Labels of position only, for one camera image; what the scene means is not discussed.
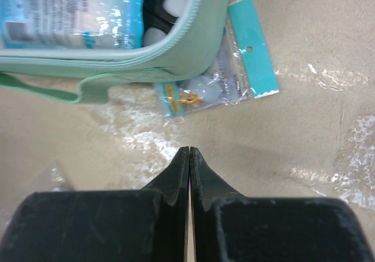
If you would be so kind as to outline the black handled scissors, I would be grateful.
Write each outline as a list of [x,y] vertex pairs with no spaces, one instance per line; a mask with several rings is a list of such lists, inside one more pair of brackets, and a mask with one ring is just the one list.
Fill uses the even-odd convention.
[[145,33],[150,28],[155,28],[167,35],[173,28],[178,17],[163,7],[164,2],[165,0],[144,0],[142,16]]

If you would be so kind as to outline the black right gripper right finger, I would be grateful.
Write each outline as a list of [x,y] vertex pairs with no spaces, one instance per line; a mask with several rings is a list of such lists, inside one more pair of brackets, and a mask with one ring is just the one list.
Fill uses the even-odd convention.
[[374,259],[356,215],[339,199],[244,196],[195,147],[189,173],[197,261]]

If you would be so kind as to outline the large blue mask packet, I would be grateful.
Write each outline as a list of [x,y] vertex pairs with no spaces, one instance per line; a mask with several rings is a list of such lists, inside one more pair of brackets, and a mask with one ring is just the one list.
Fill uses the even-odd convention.
[[1,0],[4,49],[136,49],[144,0]]

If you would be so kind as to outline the mint green medicine case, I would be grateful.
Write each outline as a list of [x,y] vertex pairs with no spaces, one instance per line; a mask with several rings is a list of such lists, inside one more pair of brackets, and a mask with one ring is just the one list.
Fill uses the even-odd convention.
[[[1,50],[1,87],[68,104],[105,104],[108,90],[127,83],[191,79],[202,74],[219,49],[229,0],[187,0],[165,38],[140,49]],[[77,79],[70,93],[25,84],[30,77]]]

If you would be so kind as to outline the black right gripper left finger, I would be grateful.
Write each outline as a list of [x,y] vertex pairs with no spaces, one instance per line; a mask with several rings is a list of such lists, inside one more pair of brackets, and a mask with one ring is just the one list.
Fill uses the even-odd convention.
[[185,261],[189,148],[138,190],[37,192],[17,208],[2,261]]

